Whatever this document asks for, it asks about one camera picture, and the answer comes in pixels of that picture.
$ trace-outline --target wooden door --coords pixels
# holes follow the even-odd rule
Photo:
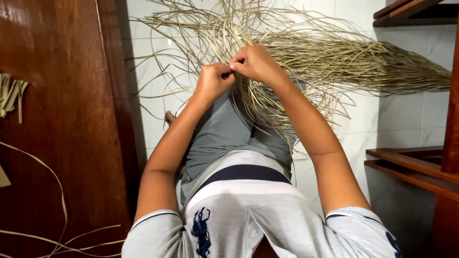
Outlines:
[[[122,240],[130,229],[139,171],[113,0],[0,0],[0,72],[30,83],[17,112],[0,118],[0,141],[53,169],[68,224],[62,243]],[[0,188],[0,230],[57,241],[64,227],[59,184],[31,157],[0,146],[12,185]],[[122,244],[87,252],[111,255]],[[49,254],[55,245],[0,233],[0,253]],[[76,252],[61,257],[86,257]]]

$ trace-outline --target left hand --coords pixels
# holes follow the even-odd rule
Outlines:
[[[229,66],[222,63],[205,65],[199,72],[194,95],[206,104],[213,104],[234,83],[235,77]]]

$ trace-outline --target gray polo shirt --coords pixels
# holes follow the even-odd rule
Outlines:
[[[183,214],[160,210],[135,222],[123,258],[250,258],[266,236],[280,258],[401,258],[371,211],[347,207],[325,222],[294,186],[237,179],[212,182]]]

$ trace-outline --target hand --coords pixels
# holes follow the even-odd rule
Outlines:
[[[222,63],[205,65],[199,72],[194,95],[207,105],[213,104],[234,83],[235,77],[229,66]]]
[[[268,87],[272,87],[280,79],[290,79],[262,45],[243,47],[233,57],[229,67]]]

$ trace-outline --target white tile floor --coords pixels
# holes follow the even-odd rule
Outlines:
[[[208,8],[216,0],[195,0],[197,6]],[[118,0],[121,7],[126,8],[127,14],[133,17],[143,17],[158,10],[156,4],[142,0]],[[453,51],[456,26],[417,26],[398,28],[372,27],[373,13],[386,5],[391,0],[277,0],[276,5],[288,7],[294,5],[298,9],[319,11],[325,15],[344,18],[354,22],[362,31],[374,39],[387,41],[405,50],[417,52],[430,60],[435,61],[447,69],[452,69]],[[137,39],[149,38],[150,29],[141,23],[122,23],[123,49],[125,57],[149,55],[152,48],[155,50],[173,48],[170,40],[158,33],[153,33],[153,40]],[[161,57],[163,63],[168,62],[167,57]],[[139,64],[126,62],[127,69]],[[171,68],[172,73],[177,73],[176,68]],[[158,66],[152,59],[141,64],[135,69],[135,74],[128,74],[128,83],[131,91],[139,89],[151,78],[158,74]],[[149,83],[142,91],[143,95],[163,94],[166,81],[157,79]],[[179,83],[194,85],[196,78],[182,76]],[[177,89],[177,84],[171,84],[171,89]],[[163,114],[165,110],[177,110],[183,100],[190,93],[173,95],[164,99],[133,99],[131,107],[136,128],[136,144],[138,153],[150,155],[153,148],[164,133]],[[412,95],[391,96],[377,98],[352,93],[350,97],[355,106],[349,107],[352,120],[336,118],[341,127],[335,131],[342,142],[344,150],[351,163],[353,171],[362,190],[370,199],[367,185],[366,171],[363,161],[366,159],[365,150],[376,147],[418,147],[442,145],[446,124],[446,110],[448,106],[448,92],[417,93]],[[310,161],[295,161],[295,177],[300,189],[321,213],[318,198],[315,174]]]

